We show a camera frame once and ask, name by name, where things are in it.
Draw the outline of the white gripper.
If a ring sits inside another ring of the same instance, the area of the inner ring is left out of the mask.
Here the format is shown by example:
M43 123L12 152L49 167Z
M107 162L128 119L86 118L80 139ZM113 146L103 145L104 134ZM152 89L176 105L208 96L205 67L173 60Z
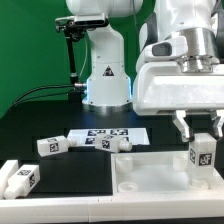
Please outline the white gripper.
M223 137L224 65L215 65L212 73L182 73L177 63L147 63L134 81L133 109L138 115L171 113L183 142L194 139L185 121L186 111L208 111L214 134Z

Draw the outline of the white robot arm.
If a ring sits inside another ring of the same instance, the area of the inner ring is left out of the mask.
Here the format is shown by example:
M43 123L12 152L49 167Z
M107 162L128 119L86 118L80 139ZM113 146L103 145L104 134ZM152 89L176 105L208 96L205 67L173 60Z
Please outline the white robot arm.
M224 120L224 10L220 0L156 0L141 26L137 76L124 72L123 38L109 24L138 12L143 0L66 0L74 32L91 42L92 72L87 79L88 110L122 108L132 101L142 116L170 114L184 141L193 133L188 112L209 112L217 136Z

